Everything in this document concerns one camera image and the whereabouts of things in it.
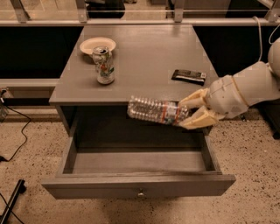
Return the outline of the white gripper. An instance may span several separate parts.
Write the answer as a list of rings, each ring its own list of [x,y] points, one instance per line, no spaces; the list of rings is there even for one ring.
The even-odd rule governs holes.
[[[178,123],[180,127],[187,130],[212,126],[224,117],[234,118],[245,113],[249,108],[234,78],[230,75],[215,80],[209,88],[193,92],[182,99],[178,105],[188,109],[198,109],[190,117]]]

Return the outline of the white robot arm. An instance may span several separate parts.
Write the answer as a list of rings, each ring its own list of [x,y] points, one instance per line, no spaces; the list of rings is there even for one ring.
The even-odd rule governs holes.
[[[198,108],[178,125],[188,130],[235,118],[259,102],[280,98],[280,38],[270,46],[268,62],[257,61],[239,73],[215,80],[181,100],[178,105]]]

